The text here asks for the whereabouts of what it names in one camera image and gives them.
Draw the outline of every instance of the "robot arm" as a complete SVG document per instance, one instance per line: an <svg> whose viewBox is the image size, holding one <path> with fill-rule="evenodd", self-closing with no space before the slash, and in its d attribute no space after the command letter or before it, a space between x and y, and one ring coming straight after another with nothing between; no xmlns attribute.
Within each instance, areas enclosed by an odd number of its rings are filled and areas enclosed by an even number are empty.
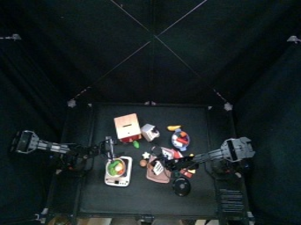
<svg viewBox="0 0 301 225"><path fill-rule="evenodd" d="M165 165L170 171L185 168L197 169L200 163L206 161L226 159L232 163L241 161L244 158L251 158L256 154L252 149L251 140L248 137L238 139L228 139L224 141L221 148L209 153L197 154L196 156L185 156L180 159L169 160Z"/></svg>

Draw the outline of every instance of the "toy stove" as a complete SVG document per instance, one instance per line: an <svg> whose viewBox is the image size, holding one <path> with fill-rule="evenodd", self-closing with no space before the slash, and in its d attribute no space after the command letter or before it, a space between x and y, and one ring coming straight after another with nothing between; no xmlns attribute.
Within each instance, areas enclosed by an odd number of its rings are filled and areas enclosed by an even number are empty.
<svg viewBox="0 0 301 225"><path fill-rule="evenodd" d="M106 171L105 183L107 185L111 185L111 186L127 186L130 184L130 179L131 179L131 162L133 162L133 159L130 157L127 157L127 156L122 156L121 159L126 163L126 172L125 172L125 174L121 177L118 177L118 178L113 178L107 174L107 171Z"/></svg>

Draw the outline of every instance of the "black wall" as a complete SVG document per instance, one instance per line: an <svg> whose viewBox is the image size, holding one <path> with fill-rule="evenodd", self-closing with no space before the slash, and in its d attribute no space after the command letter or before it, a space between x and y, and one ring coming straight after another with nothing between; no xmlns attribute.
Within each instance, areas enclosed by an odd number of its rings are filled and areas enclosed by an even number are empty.
<svg viewBox="0 0 301 225"><path fill-rule="evenodd" d="M67 104L18 43L0 48L0 223L40 212L50 185L49 156L10 154L15 133L34 130L61 140Z"/></svg>
<svg viewBox="0 0 301 225"><path fill-rule="evenodd" d="M259 219L300 224L301 46L292 44L236 104L238 133L255 142L249 198Z"/></svg>

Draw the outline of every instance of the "banana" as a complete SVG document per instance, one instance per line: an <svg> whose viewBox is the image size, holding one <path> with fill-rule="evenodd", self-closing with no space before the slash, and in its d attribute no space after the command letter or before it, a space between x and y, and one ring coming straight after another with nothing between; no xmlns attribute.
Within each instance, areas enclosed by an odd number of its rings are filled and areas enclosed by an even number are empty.
<svg viewBox="0 0 301 225"><path fill-rule="evenodd" d="M180 129L181 128L181 125L177 125L177 126L168 126L168 129L170 130L170 131L176 131L177 129Z"/></svg>

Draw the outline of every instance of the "black tent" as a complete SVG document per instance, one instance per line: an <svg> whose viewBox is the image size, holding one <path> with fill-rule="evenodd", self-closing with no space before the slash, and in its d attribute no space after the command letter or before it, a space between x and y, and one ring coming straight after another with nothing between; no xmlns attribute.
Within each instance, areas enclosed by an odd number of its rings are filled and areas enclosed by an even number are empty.
<svg viewBox="0 0 301 225"><path fill-rule="evenodd" d="M8 154L15 132L89 140L94 103L153 102L160 116L168 104L233 105L257 151L253 215L300 224L301 42L287 41L300 37L300 10L295 0L3 0L0 221L43 210L53 177L49 155Z"/></svg>

